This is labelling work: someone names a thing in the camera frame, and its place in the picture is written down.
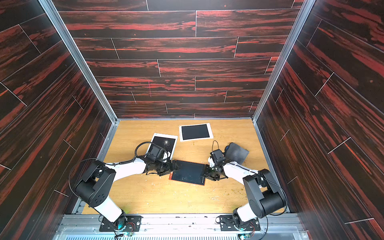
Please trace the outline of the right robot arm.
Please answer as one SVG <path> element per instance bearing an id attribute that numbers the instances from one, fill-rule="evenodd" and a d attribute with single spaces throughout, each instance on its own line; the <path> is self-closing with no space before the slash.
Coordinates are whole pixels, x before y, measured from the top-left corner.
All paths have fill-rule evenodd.
<path id="1" fill-rule="evenodd" d="M 211 181 L 231 178 L 244 185 L 248 203 L 234 210 L 233 219 L 236 225 L 264 218 L 287 207 L 284 190 L 267 169 L 251 170 L 237 162 L 229 162 L 218 166 L 206 165 L 204 177 Z"/>

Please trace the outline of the dark grey wiping cloth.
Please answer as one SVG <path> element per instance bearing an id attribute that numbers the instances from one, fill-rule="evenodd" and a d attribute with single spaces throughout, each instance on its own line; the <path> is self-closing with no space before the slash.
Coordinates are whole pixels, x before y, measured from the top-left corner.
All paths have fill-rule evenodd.
<path id="1" fill-rule="evenodd" d="M 224 155 L 227 160 L 231 160 L 232 162 L 237 162 L 242 165 L 249 155 L 249 151 L 240 147 L 236 143 L 230 143 L 226 146 Z"/>

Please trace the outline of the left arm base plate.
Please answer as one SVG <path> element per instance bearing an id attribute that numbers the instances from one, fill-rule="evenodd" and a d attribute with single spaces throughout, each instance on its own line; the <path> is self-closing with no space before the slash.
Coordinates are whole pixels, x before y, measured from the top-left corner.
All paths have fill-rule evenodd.
<path id="1" fill-rule="evenodd" d="M 110 222 L 103 217 L 99 231 L 102 233 L 133 233 L 141 227 L 142 216 L 121 215 L 116 221 Z"/>

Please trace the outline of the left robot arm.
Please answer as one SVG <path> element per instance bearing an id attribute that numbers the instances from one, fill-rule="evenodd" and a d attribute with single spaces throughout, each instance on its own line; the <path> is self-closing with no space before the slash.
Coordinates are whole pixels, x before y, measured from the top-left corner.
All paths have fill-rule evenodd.
<path id="1" fill-rule="evenodd" d="M 72 191 L 117 229 L 122 229 L 125 225 L 125 212 L 109 196 L 114 182 L 150 171 L 155 171 L 158 176 L 164 176 L 179 169 L 175 161 L 166 159 L 152 162 L 143 156 L 111 164 L 98 159 L 91 160 L 91 165 L 74 184 Z"/>

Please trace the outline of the red drawing tablet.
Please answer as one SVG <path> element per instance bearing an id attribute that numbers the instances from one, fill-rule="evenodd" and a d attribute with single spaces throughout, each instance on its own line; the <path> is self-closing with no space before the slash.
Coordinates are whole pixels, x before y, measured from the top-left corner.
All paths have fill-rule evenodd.
<path id="1" fill-rule="evenodd" d="M 184 182 L 194 185 L 205 185 L 204 172 L 206 165 L 176 160 L 178 170 L 170 174 L 169 180 Z"/>

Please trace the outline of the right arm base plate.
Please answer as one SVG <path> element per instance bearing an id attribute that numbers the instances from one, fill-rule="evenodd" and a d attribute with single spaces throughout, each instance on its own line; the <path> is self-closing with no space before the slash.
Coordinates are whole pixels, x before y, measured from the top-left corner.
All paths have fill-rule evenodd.
<path id="1" fill-rule="evenodd" d="M 216 223 L 220 225 L 222 232 L 238 231 L 260 231 L 260 223 L 258 218 L 243 222 L 238 216 L 235 215 L 220 215 L 215 219 Z"/>

